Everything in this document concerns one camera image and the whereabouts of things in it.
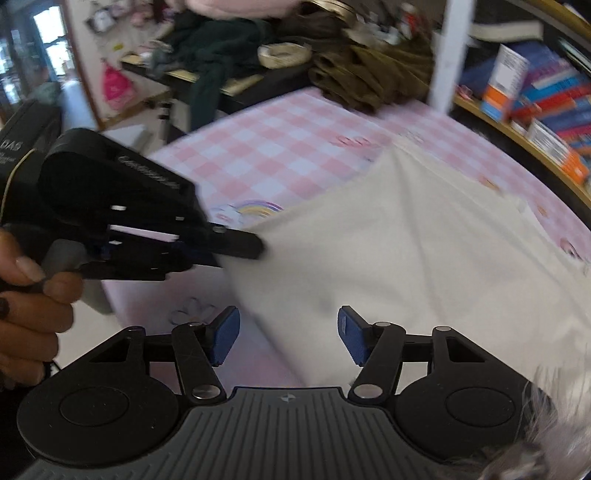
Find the person left hand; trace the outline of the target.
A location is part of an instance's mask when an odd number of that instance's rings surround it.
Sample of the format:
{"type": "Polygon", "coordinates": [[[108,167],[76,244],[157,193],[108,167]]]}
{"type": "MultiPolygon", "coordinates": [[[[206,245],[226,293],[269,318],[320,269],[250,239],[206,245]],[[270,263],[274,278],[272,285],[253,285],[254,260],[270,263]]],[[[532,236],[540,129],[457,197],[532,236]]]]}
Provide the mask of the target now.
{"type": "Polygon", "coordinates": [[[83,279],[60,272],[47,279],[42,268],[25,256],[16,238],[1,232],[1,385],[35,386],[44,365],[59,352],[58,335],[74,321],[72,305],[83,293],[83,279]]]}

